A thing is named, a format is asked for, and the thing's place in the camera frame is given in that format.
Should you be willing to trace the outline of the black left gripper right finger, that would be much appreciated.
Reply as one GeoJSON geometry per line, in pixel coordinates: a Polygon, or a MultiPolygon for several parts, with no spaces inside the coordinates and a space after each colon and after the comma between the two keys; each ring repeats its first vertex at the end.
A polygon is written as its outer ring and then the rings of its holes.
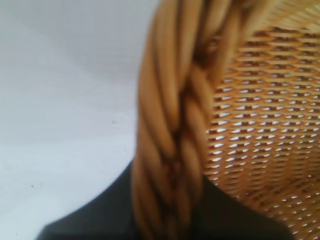
{"type": "Polygon", "coordinates": [[[220,190],[205,176],[196,205],[197,240],[292,240],[284,224],[256,212],[220,190]]]}

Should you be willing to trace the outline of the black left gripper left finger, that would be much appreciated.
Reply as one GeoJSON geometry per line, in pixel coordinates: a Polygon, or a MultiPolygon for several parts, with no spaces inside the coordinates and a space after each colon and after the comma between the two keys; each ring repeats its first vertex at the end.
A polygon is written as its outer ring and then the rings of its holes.
{"type": "Polygon", "coordinates": [[[101,194],[44,226],[38,240],[139,240],[131,198],[130,162],[101,194]]]}

